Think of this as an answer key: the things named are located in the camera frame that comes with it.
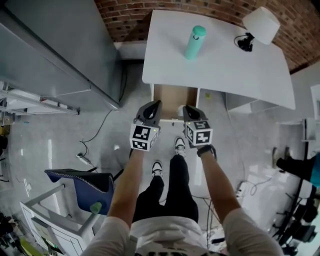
sneaker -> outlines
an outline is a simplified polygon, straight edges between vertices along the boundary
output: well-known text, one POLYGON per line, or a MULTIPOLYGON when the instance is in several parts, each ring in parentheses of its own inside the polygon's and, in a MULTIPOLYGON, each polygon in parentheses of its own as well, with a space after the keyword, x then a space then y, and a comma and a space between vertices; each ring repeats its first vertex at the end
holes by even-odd
POLYGON ((186 158, 186 144, 183 138, 177 137, 174 143, 175 154, 186 158))
POLYGON ((279 150, 277 147, 274 147, 272 149, 272 168, 277 169, 277 161, 279 160, 280 155, 279 155, 279 150))
POLYGON ((160 161, 155 161, 152 165, 152 177, 160 176, 162 178, 162 164, 160 161))
POLYGON ((290 147, 286 146, 284 150, 284 160, 288 160, 291 157, 290 147))

teal water bottle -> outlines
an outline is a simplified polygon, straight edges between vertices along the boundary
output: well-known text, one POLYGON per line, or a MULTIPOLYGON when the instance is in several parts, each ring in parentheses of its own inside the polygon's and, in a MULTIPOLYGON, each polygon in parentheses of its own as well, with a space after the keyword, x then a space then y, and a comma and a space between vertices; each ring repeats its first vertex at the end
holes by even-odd
POLYGON ((202 43, 204 42, 206 34, 207 31, 203 26, 195 26, 192 29, 188 46, 184 54, 187 60, 193 60, 197 57, 197 54, 202 46, 202 43))

black pants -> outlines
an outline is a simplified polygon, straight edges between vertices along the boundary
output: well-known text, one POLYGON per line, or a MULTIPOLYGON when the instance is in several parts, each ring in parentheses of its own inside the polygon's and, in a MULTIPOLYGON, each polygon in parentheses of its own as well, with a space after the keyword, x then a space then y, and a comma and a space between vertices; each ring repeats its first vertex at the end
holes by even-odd
POLYGON ((285 172, 296 175, 301 179, 310 181, 312 169, 315 164, 315 159, 315 156, 308 160, 296 160, 292 157, 288 157, 287 160, 280 158, 276 162, 276 165, 285 172))
POLYGON ((181 216, 198 222, 198 206, 189 189, 188 166, 181 155, 175 155, 170 161, 168 194, 165 205, 160 205, 164 186, 160 176, 153 177, 150 186, 137 199, 133 222, 159 216, 181 216))

fiducial marker cube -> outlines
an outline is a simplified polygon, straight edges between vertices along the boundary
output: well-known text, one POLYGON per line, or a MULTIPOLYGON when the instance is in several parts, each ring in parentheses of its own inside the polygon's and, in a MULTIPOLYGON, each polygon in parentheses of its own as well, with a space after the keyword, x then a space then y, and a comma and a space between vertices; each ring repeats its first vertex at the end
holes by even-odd
POLYGON ((206 120, 185 122, 185 136, 193 146, 211 144, 213 129, 206 120))
POLYGON ((130 130, 130 146, 135 150, 149 151, 158 135, 159 128, 133 123, 130 130))

brick wall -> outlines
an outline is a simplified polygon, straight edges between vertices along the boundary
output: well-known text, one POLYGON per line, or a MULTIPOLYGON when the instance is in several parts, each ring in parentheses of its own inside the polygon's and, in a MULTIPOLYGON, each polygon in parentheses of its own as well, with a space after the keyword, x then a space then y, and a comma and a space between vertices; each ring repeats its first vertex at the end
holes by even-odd
POLYGON ((294 72, 320 61, 320 15, 311 0, 95 0, 115 42, 147 40, 152 10, 171 10, 213 17, 238 26, 260 6, 281 23, 274 43, 294 72))

